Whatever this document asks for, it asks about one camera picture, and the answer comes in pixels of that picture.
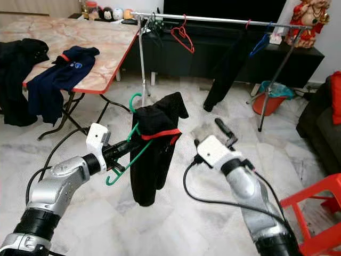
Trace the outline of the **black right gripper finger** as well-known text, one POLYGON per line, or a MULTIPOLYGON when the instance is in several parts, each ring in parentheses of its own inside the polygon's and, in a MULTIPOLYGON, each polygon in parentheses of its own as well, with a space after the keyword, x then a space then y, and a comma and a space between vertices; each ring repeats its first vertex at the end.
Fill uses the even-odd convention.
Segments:
POLYGON ((233 139, 236 135, 234 135, 234 132, 232 132, 231 129, 225 124, 225 122, 221 118, 215 118, 215 124, 221 132, 226 136, 227 139, 233 139))

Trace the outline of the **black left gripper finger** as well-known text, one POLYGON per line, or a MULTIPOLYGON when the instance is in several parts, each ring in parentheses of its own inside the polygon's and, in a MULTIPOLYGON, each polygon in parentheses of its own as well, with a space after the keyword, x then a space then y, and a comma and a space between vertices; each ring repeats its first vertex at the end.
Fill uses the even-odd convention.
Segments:
POLYGON ((138 149, 140 142, 130 139, 121 142, 121 156, 131 153, 132 151, 138 149))

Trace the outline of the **black shirt red collar band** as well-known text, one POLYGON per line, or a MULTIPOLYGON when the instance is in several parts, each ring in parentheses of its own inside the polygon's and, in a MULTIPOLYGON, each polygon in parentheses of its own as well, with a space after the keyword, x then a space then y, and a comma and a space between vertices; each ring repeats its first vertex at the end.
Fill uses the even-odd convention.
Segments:
POLYGON ((181 92, 171 93, 133 114, 137 130, 131 139, 140 142, 131 152, 130 181, 133 198, 140 206, 151 206, 168 175, 175 146, 181 137, 180 119, 189 117, 181 92))

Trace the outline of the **black clothes hanger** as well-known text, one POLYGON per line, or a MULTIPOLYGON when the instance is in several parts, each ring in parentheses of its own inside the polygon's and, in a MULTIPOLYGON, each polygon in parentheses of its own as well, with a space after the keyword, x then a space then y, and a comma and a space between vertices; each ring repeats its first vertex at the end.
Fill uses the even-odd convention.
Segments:
POLYGON ((163 19, 158 19, 156 14, 152 12, 152 14, 144 20, 143 33, 149 34, 151 39, 160 41, 164 34, 163 26, 163 19))

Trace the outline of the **orange bin teal liner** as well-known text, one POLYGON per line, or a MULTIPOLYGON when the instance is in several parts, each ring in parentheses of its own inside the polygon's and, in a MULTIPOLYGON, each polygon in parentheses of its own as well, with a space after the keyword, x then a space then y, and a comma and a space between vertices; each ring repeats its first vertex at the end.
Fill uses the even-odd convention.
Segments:
POLYGON ((267 104, 265 107, 265 116, 270 116, 272 113, 274 113, 275 110, 280 107, 283 101, 290 100, 295 97, 293 90, 286 85, 278 82, 270 85, 270 81, 263 81, 263 83, 261 83, 259 86, 258 94, 251 103, 253 112, 259 115, 263 111, 263 106, 265 104, 265 91, 268 87, 270 88, 270 93, 268 94, 267 104))

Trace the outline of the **black shirt yellow logo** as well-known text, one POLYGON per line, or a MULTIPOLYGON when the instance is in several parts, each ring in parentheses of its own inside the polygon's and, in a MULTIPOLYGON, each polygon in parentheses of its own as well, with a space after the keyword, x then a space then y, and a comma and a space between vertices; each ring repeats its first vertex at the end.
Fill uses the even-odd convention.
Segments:
POLYGON ((253 48, 251 42, 248 29, 242 29, 236 42, 232 44, 221 61, 215 66, 212 87, 205 102, 203 102, 205 111, 212 112, 215 105, 224 100, 248 59, 249 52, 253 48))

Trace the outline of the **black television console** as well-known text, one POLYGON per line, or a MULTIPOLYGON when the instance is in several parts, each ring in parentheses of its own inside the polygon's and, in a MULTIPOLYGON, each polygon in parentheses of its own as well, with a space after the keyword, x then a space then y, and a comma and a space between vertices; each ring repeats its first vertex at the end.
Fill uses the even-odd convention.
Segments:
MULTIPOLYGON (((190 21, 186 31, 193 41, 195 52, 190 53, 170 34, 178 20, 164 19, 164 30, 143 35, 143 60, 146 73, 160 75, 212 78, 215 66, 236 42, 242 26, 236 24, 208 24, 190 21)), ((260 83, 270 80, 290 47, 286 43, 270 44, 246 61, 237 75, 237 81, 260 83)), ((278 83, 288 87, 304 87, 324 60, 321 51, 296 48, 288 58, 278 83)))

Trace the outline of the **dark brown fabric sofa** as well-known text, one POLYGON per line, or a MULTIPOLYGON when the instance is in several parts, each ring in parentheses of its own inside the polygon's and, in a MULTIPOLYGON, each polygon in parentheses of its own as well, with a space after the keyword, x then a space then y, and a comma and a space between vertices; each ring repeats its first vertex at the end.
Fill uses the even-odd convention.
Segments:
POLYGON ((332 76, 310 97, 296 130, 314 149, 326 175, 341 173, 341 124, 333 124, 332 76))

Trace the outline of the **red plastic stool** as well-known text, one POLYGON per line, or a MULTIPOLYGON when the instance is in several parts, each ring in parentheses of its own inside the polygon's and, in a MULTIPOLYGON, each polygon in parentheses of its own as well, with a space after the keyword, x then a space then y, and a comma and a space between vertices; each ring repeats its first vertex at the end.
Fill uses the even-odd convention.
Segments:
POLYGON ((321 206, 330 214, 341 214, 341 173, 330 175, 280 201, 284 208, 293 210, 302 233, 299 249, 304 256, 341 256, 341 220, 315 235, 311 234, 299 205, 311 198, 321 200, 321 206))

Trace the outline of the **pink white tissue box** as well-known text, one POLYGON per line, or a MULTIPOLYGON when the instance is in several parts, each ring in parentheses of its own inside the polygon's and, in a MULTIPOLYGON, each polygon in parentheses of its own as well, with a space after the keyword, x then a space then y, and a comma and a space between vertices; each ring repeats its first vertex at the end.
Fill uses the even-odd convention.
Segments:
POLYGON ((282 44, 283 34, 285 34, 285 28, 275 27, 273 32, 271 32, 271 34, 270 34, 270 44, 272 44, 272 45, 282 44))

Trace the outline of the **silver metal clothes rack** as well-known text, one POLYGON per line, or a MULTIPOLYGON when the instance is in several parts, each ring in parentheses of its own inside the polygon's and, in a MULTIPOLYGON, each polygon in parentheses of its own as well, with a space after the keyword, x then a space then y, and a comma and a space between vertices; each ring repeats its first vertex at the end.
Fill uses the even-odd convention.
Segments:
MULTIPOLYGON (((143 25, 142 25, 142 17, 148 17, 151 14, 141 13, 141 12, 132 12, 132 14, 136 17, 136 20, 138 21, 138 43, 139 43, 139 54, 140 54, 140 61, 141 61, 141 73, 142 73, 142 94, 141 94, 141 103, 142 105, 145 104, 145 100, 148 96, 151 96, 149 92, 147 92, 147 79, 145 77, 145 68, 144 68, 144 53, 143 53, 143 25)), ((173 14, 156 14, 157 18, 161 19, 177 19, 177 20, 183 20, 182 15, 173 15, 173 14)), ((219 22, 219 23, 233 23, 233 24, 242 24, 245 25, 248 20, 236 20, 236 19, 217 19, 217 18, 210 18, 210 17, 196 17, 195 15, 186 15, 187 20, 200 20, 205 22, 219 22)), ((251 25, 254 26, 268 26, 267 22, 260 22, 260 21, 251 21, 251 25)), ((276 27, 286 27, 288 29, 300 29, 301 31, 312 29, 310 26, 305 25, 291 25, 291 24, 285 24, 285 23, 273 23, 271 26, 276 27)), ((287 63, 288 59, 290 58, 292 52, 293 52, 294 46, 290 47, 290 50, 288 51, 287 55, 283 59, 282 63, 280 64, 278 70, 276 70, 275 75, 273 78, 271 78, 270 85, 273 85, 275 83, 276 78, 280 75, 281 71, 283 70, 283 67, 287 63)), ((263 131, 263 125, 265 122, 265 107, 267 104, 267 98, 268 94, 270 93, 270 88, 266 88, 265 91, 265 103, 263 106, 263 111, 260 116, 260 123, 258 125, 258 132, 263 131)))

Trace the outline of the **red cushion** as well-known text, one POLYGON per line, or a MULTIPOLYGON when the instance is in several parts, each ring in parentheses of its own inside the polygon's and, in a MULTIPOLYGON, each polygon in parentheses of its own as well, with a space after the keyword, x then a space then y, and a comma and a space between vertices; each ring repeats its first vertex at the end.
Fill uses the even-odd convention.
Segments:
POLYGON ((335 71, 329 81, 332 122, 334 125, 341 125, 341 70, 335 71))

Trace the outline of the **black flat television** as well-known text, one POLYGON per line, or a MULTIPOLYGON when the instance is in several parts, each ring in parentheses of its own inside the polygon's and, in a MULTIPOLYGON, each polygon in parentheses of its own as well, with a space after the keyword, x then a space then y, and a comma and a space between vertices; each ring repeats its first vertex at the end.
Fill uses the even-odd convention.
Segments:
POLYGON ((276 22, 287 0, 164 0, 163 14, 276 22))

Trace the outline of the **black garment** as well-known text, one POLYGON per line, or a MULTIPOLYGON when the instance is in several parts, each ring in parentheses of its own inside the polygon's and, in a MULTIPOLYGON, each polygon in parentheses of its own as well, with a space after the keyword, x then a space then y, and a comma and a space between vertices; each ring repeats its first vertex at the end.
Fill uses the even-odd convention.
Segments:
POLYGON ((0 108, 5 124, 29 126, 37 116, 28 112, 23 83, 34 65, 49 60, 48 44, 38 39, 0 43, 0 108))

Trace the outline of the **gold blue trophy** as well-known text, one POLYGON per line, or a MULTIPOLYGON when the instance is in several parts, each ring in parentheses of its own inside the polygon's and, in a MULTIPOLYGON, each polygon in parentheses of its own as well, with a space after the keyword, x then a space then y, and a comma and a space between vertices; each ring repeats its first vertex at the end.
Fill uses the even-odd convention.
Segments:
POLYGON ((81 11, 81 17, 84 20, 88 20, 88 7, 87 7, 87 0, 78 0, 79 8, 81 11))

